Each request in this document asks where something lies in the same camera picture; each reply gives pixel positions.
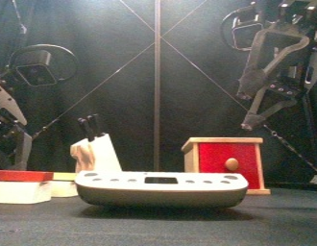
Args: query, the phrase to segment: wooden box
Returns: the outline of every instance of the wooden box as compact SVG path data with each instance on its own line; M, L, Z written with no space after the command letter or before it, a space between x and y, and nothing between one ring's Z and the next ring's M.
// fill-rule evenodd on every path
M192 137L182 147L185 172L240 173L249 182L248 194L270 194L265 187L258 137Z

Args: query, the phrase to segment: black cable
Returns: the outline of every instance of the black cable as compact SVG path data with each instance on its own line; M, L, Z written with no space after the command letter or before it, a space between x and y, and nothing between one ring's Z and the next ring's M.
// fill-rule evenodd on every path
M225 36L225 26L226 26L229 19L236 18L237 16L238 16L238 12L230 12L224 18L222 24L220 26L220 32L221 32L224 43L228 45L229 48L234 50L237 50L237 47L229 43L229 40L226 39L226 36Z

